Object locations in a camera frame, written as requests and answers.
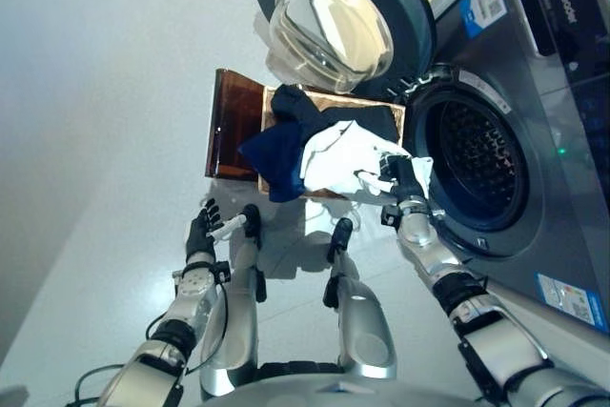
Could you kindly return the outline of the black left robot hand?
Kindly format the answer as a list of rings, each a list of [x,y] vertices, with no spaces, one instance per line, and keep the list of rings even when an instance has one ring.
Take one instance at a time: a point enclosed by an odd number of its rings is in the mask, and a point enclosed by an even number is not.
[[[215,199],[207,200],[188,227],[185,242],[186,264],[192,263],[197,254],[209,255],[215,259],[214,243],[241,228],[245,222],[246,216],[243,214],[222,220]]]

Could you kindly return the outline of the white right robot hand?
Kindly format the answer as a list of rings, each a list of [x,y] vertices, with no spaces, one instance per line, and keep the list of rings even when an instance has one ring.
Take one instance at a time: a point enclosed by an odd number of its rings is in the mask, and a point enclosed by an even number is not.
[[[369,193],[389,194],[398,202],[410,196],[429,197],[434,160],[431,157],[385,154],[379,171],[358,170],[356,178]]]

